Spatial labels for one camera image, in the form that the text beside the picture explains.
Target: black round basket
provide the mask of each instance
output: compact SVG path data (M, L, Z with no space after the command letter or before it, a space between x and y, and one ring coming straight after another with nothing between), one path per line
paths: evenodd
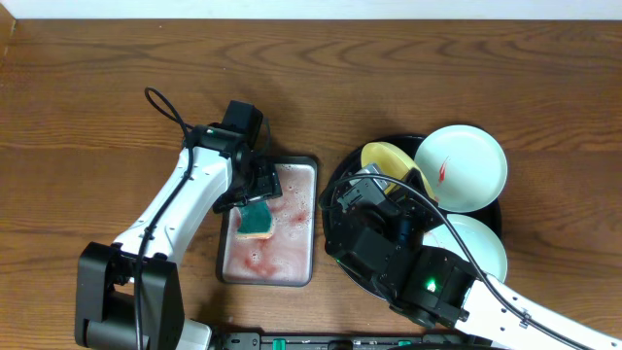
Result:
M374 140L373 142L384 141L392 143L406 152L411 158L415 158L415 154L419 149L419 145L426 138L425 135L417 135L417 134L409 134L409 135L397 135L397 136L388 136L383 137L378 140ZM342 162L337 166L337 169L330 176L329 184L333 183L335 180L341 179L345 176L349 176L355 174L357 171L361 170L361 151L363 150L363 146L358 147L354 152L348 155ZM337 188L332 191L332 193L327 193L330 198L330 205L335 203L335 199L341 195L342 188ZM444 211L440 209L444 214L448 214L450 212ZM470 216L474 219L479 220L486 226L488 226L500 239L501 239L501 207L499 206L499 201L495 199L488 206L474 211L470 213L461 213L463 215ZM338 234L338 232L333 232L332 228L334 224L337 223L341 218L340 210L332 210L332 211L323 211L322 212L322 223L324 226L324 235L328 240L332 234ZM341 269L352 279L356 284L358 284L361 288L365 289L369 293L382 298L380 293L376 291L375 287L366 280L359 278L355 273L350 271L348 268L345 268L339 265Z

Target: wooden table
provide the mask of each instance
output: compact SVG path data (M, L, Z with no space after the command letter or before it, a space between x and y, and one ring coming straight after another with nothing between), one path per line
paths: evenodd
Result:
M19 20L0 71L0 347L75 348L78 256L164 184L179 127L230 99L269 118L279 154L320 160L451 123L505 148L507 284L622 337L622 24L544 21ZM181 269L188 317L272 333L419 333L324 252L301 289L215 277L209 214Z

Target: yellow plate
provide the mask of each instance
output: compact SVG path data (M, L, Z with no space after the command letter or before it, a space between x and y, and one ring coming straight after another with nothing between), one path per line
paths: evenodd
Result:
M398 146L390 144L388 142L371 142L363 147L361 152L361 167L366 167L370 163L378 164L380 170L387 175L396 179L403 179L403 177L415 168L421 173L421 177L424 180L424 187L428 197L434 199L434 191L426 179L426 175L419 169L419 166L415 163L413 158L409 157ZM395 184L390 184L385 193L389 193Z

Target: green sponge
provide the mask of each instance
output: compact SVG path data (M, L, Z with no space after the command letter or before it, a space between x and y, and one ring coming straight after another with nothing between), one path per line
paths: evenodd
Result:
M240 208L242 224L237 230L243 238L269 238L272 235L272 213L263 201Z

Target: sponge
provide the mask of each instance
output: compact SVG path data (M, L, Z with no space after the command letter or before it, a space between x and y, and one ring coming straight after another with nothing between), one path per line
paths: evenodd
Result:
M263 201L241 207L242 224L237 230L240 238L270 238L272 235L272 213Z

